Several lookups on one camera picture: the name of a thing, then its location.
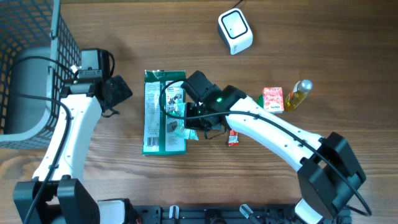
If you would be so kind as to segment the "pale green wipes sachet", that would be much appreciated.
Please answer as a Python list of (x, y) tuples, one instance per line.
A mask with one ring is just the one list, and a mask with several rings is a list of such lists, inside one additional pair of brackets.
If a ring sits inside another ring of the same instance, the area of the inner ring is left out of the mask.
[[(185, 103), (177, 103), (174, 115), (179, 117), (185, 116), (185, 109), (186, 109)], [(182, 119), (177, 120), (177, 127), (174, 129), (173, 133), (179, 138), (198, 141), (197, 132), (194, 129), (186, 128), (185, 120)]]

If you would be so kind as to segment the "green 3M sponge packet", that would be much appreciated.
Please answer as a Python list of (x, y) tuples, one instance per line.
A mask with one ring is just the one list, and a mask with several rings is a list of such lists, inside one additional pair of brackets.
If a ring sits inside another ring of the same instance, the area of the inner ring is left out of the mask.
[(185, 122), (165, 115), (161, 108), (174, 116), (185, 115), (185, 90), (180, 87), (186, 78), (184, 70), (146, 70), (144, 78), (144, 140), (146, 156), (185, 154), (186, 140), (175, 134)]

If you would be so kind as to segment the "red coffee stick sachet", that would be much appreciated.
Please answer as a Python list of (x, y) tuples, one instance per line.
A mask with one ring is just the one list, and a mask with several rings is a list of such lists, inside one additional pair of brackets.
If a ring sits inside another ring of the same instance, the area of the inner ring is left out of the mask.
[(228, 146), (232, 147), (232, 146), (237, 146), (238, 144), (239, 144), (238, 132), (236, 132), (233, 129), (229, 130)]

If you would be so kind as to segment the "green lid small jar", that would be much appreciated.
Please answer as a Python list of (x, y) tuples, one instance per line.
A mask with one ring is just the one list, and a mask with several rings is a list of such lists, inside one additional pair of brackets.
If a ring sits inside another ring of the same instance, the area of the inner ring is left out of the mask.
[(263, 108), (264, 107), (264, 97), (263, 95), (260, 95), (259, 98), (257, 99), (257, 104)]

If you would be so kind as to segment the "pink Kleenex tissue pack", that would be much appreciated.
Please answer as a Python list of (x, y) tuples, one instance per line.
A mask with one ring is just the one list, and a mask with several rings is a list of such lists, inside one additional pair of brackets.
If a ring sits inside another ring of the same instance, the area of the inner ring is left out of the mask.
[(281, 87), (265, 87), (263, 89), (263, 107), (270, 113), (284, 112), (284, 99)]

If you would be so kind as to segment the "yellow oil bottle silver cap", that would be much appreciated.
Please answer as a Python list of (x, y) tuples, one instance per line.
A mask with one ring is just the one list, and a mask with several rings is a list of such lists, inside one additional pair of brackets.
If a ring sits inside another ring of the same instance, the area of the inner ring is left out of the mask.
[(298, 81), (293, 90), (285, 97), (284, 109), (286, 111), (293, 111), (296, 109), (296, 107), (306, 99), (312, 87), (313, 83), (310, 80)]

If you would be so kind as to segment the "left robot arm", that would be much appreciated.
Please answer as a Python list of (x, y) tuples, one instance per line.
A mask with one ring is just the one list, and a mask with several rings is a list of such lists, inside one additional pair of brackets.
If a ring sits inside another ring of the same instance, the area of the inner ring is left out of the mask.
[(60, 99), (51, 102), (60, 114), (49, 148), (29, 182), (18, 182), (13, 199), (24, 223), (127, 223), (134, 210), (127, 199), (95, 201), (82, 183), (94, 128), (105, 111), (132, 96), (114, 75), (114, 56), (86, 49), (81, 66), (68, 69)]

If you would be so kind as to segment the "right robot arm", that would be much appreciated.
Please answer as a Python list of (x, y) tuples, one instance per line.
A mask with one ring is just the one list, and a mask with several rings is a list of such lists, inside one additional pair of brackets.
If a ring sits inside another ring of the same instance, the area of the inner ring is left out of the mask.
[(251, 97), (228, 85), (220, 89), (200, 71), (182, 83), (198, 112), (189, 119), (222, 124), (244, 134), (281, 157), (296, 171), (302, 198), (294, 206), (305, 223), (335, 219), (348, 208), (366, 180), (348, 141), (336, 132), (327, 138), (304, 131), (261, 108)]

